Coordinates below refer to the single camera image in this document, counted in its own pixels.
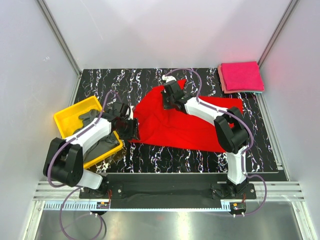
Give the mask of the red t-shirt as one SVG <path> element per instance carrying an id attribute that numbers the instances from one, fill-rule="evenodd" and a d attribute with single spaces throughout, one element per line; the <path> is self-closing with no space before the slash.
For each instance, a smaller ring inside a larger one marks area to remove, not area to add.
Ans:
<path id="1" fill-rule="evenodd" d="M 177 80 L 183 90 L 186 81 Z M 137 104 L 133 116 L 138 119 L 139 143 L 208 152 L 226 152 L 218 143 L 215 127 L 195 116 L 176 109 L 165 110 L 161 91 L 154 87 Z M 240 99 L 200 96 L 201 100 L 218 107 L 237 107 L 243 112 Z"/>

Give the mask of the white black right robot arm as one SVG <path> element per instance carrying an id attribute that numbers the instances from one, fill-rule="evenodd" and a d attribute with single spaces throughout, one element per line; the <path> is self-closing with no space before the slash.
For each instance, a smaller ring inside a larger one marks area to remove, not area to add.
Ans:
<path id="1" fill-rule="evenodd" d="M 245 157 L 250 140 L 240 109 L 216 106 L 198 96 L 186 94 L 173 76 L 163 75 L 162 81 L 165 109 L 176 109 L 215 127 L 218 143 L 226 151 L 228 163 L 227 181 L 220 189 L 220 197 L 239 198 L 248 185 Z"/>

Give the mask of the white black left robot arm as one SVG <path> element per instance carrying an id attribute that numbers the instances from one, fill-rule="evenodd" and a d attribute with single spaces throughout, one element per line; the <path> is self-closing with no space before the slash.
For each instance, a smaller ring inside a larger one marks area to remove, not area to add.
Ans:
<path id="1" fill-rule="evenodd" d="M 51 141 L 43 175 L 54 188 L 86 187 L 95 197 L 103 198 L 108 193 L 108 186 L 101 175 L 84 168 L 84 155 L 114 131 L 121 140 L 139 140 L 138 125 L 133 107 L 115 102 L 75 134 L 64 139 L 56 137 Z"/>

